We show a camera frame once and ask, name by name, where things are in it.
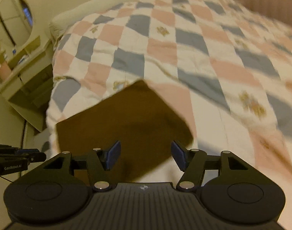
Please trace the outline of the brown garment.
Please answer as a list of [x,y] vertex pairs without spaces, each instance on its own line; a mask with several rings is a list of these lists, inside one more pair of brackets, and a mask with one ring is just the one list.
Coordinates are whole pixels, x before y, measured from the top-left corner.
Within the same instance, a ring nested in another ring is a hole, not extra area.
[[117,141],[121,153],[111,182],[133,182],[171,157],[174,140],[193,141],[187,123],[148,85],[139,80],[97,105],[56,125],[61,151],[85,155]]

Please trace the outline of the white bedside table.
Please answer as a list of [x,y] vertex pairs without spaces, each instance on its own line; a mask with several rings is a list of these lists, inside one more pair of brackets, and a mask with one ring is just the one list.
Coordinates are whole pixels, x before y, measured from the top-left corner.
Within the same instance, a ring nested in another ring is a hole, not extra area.
[[46,110],[53,89],[53,42],[36,37],[10,59],[0,44],[0,94],[36,130],[46,129]]

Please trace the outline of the pink grey checkered quilt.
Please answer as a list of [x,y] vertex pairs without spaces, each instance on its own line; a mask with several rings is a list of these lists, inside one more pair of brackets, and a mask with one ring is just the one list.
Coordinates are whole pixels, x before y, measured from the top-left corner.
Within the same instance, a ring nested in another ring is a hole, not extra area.
[[228,149],[292,186],[292,27],[234,0],[139,0],[92,9],[58,33],[47,110],[57,123],[143,79],[194,147]]

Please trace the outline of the white bed pillow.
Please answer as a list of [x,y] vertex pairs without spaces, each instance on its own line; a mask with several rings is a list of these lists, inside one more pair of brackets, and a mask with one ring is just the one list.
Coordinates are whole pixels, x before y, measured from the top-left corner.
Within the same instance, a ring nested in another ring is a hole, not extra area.
[[56,15],[49,23],[50,33],[57,40],[65,33],[69,26],[83,17],[95,12],[104,12],[120,3],[132,1],[136,0],[90,0]]

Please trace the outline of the round wall mirror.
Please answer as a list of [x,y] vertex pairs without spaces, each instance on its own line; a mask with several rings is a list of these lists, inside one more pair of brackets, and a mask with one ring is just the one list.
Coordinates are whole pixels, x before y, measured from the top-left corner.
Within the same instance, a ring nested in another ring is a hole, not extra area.
[[9,47],[20,47],[33,30],[33,15],[26,0],[0,2],[0,40]]

